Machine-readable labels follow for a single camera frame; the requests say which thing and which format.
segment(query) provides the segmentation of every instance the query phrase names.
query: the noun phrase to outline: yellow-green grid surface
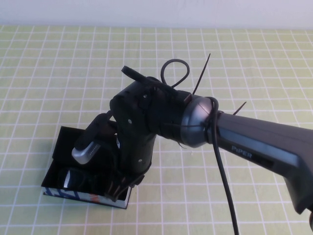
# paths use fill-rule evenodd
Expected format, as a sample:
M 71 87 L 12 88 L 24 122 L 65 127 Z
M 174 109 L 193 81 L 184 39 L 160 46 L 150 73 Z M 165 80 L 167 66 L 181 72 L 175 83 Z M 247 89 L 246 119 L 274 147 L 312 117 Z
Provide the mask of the yellow-green grid surface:
M 191 67 L 178 86 L 220 110 L 313 129 L 313 31 L 0 26 L 1 235 L 233 234 L 212 146 L 156 139 L 153 165 L 127 210 L 43 196 L 60 126 L 86 128 L 132 80 L 159 78 L 172 58 Z M 185 74 L 171 64 L 168 84 Z M 284 180 L 222 151 L 242 235 L 311 234 Z

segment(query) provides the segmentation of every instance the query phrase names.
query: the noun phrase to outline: black box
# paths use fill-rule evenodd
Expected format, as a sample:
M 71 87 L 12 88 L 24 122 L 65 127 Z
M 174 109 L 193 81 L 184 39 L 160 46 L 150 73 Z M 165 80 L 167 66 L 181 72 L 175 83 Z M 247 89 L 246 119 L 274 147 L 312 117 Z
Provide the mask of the black box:
M 90 160 L 90 162 L 85 165 L 77 163 L 72 157 L 71 153 L 74 148 L 74 144 L 76 140 L 81 136 L 83 131 L 84 130 L 82 129 L 64 126 L 61 127 L 57 143 L 52 155 L 53 160 L 51 166 L 41 185 L 44 188 L 44 195 L 126 209 L 132 191 L 131 187 L 129 187 L 128 190 L 124 191 L 119 196 L 118 200 L 114 202 L 103 195 L 98 195 L 91 189 L 74 191 L 68 190 L 61 186 L 61 171 L 64 171 L 68 168 L 88 172 L 90 174 L 97 174 L 101 172 L 102 175 L 105 175 L 106 172 L 108 172 L 108 174 L 110 172 L 110 152 L 103 148 L 100 148 L 93 156 L 92 160 Z M 110 140 L 108 140 L 108 143 L 116 145 L 116 139 L 111 138 Z

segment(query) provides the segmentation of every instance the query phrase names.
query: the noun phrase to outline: table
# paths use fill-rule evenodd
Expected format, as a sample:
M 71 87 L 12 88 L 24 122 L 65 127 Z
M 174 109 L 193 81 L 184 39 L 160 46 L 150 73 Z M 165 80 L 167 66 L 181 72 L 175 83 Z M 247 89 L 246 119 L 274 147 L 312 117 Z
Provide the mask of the table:
M 156 139 L 153 165 L 127 210 L 42 195 L 61 126 L 86 128 L 132 83 L 127 65 L 160 79 L 187 61 L 177 89 L 214 96 L 220 110 L 313 128 L 313 31 L 0 26 L 0 234 L 233 234 L 213 148 Z M 168 84 L 186 68 L 171 64 Z M 311 234 L 284 180 L 222 151 L 242 235 Z

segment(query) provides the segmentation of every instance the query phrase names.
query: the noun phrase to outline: white wall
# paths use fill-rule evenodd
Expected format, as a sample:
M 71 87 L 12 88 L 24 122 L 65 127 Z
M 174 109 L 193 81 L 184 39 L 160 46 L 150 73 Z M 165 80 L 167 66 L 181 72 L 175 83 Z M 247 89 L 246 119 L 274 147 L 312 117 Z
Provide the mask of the white wall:
M 313 1 L 0 0 L 0 24 L 313 29 Z

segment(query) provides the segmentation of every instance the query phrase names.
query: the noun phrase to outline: black cable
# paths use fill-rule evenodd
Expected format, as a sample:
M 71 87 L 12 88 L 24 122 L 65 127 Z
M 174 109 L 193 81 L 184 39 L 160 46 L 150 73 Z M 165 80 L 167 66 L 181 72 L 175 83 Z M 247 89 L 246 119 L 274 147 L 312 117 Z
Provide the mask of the black cable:
M 197 90 L 197 88 L 198 88 L 198 86 L 199 86 L 199 84 L 201 82 L 201 79 L 202 79 L 202 76 L 204 74 L 205 68 L 206 68 L 207 63 L 208 63 L 208 61 L 210 59 L 210 55 L 211 54 L 209 54 L 209 56 L 208 56 L 208 58 L 206 60 L 204 68 L 203 68 L 203 70 L 201 72 L 201 75 L 200 75 L 200 77 L 199 77 L 199 79 L 197 81 L 197 85 L 196 85 L 196 87 L 195 87 L 195 89 L 194 89 L 192 94 L 195 94 L 195 92 L 196 92 L 196 90 Z M 185 61 L 180 60 L 180 59 L 169 60 L 162 66 L 162 69 L 161 69 L 161 80 L 162 80 L 162 83 L 166 84 L 166 81 L 165 81 L 165 78 L 164 78 L 165 68 L 170 63 L 173 63 L 173 62 L 179 62 L 179 63 L 184 64 L 187 67 L 187 73 L 180 81 L 178 81 L 176 84 L 174 84 L 172 86 L 172 88 L 174 88 L 175 86 L 177 86 L 181 82 L 183 82 L 187 78 L 187 76 L 189 75 L 189 72 L 190 72 L 189 65 Z M 234 203 L 233 203 L 233 200 L 232 200 L 232 197 L 231 197 L 231 192 L 230 192 L 229 185 L 228 185 L 228 182 L 227 182 L 227 177 L 226 177 L 226 174 L 225 174 L 225 170 L 224 170 L 224 166 L 223 166 L 223 162 L 222 162 L 222 158 L 221 158 L 221 153 L 220 153 L 219 145 L 218 145 L 218 141 L 217 141 L 217 119 L 218 119 L 218 113 L 219 113 L 219 103 L 218 103 L 216 98 L 213 98 L 213 97 L 207 97 L 207 98 L 209 98 L 212 101 L 212 103 L 213 103 L 213 108 L 212 108 L 212 111 L 211 111 L 211 114 L 210 114 L 211 115 L 210 121 L 211 121 L 212 145 L 213 145 L 213 148 L 214 148 L 216 161 L 217 161 L 217 164 L 218 164 L 218 167 L 219 167 L 219 170 L 220 170 L 223 186 L 224 186 L 224 189 L 225 189 L 225 193 L 226 193 L 226 197 L 227 197 L 227 201 L 228 201 L 228 205 L 229 205 L 230 216 L 231 216 L 231 220 L 232 220 L 232 223 L 233 223 L 234 233 L 235 233 L 235 235 L 239 235 L 239 230 L 238 230 L 238 224 L 237 224 L 237 218 L 236 218 L 236 212 L 235 212 L 235 208 L 234 208 Z
M 189 68 L 189 65 L 187 64 L 186 61 L 183 61 L 183 60 L 180 60 L 180 59 L 171 59 L 171 60 L 168 60 L 168 61 L 165 62 L 165 64 L 164 64 L 164 65 L 162 66 L 162 68 L 161 68 L 161 80 L 162 80 L 162 83 L 164 83 L 164 84 L 167 85 L 167 83 L 166 83 L 166 81 L 165 81 L 165 78 L 164 78 L 164 72 L 165 72 L 166 67 L 167 67 L 169 64 L 173 63 L 173 62 L 179 62 L 179 63 L 184 64 L 184 65 L 186 66 L 186 68 L 187 68 L 187 73 L 186 73 L 186 75 L 185 75 L 181 80 L 179 80 L 177 83 L 175 83 L 175 84 L 172 86 L 172 88 L 174 88 L 175 86 L 177 86 L 177 85 L 179 85 L 180 83 L 182 83 L 182 82 L 188 77 L 188 75 L 189 75 L 189 73 L 190 73 L 190 68 Z
M 235 235 L 239 235 L 239 230 L 238 230 L 238 225 L 237 225 L 237 218 L 236 218 L 236 212 L 235 212 L 235 208 L 234 208 L 234 203 L 231 197 L 231 192 L 229 189 L 229 185 L 227 182 L 227 177 L 224 171 L 224 167 L 223 167 L 223 162 L 221 159 L 221 154 L 219 151 L 219 145 L 217 142 L 217 119 L 218 119 L 218 111 L 219 111 L 219 103 L 217 101 L 216 98 L 213 97 L 207 97 L 209 98 L 212 103 L 213 103 L 213 109 L 211 111 L 211 135 L 212 135 L 212 145 L 214 148 L 214 153 L 215 153 L 215 157 L 216 157 L 216 161 L 220 170 L 220 174 L 221 174 L 221 178 L 222 178 L 222 182 L 223 182 L 223 186 L 225 189 L 225 193 L 226 193 L 226 197 L 228 200 L 228 205 L 229 205 L 229 210 L 230 210 L 230 215 L 231 215 L 231 220 L 233 223 L 233 228 L 234 228 L 234 233 Z

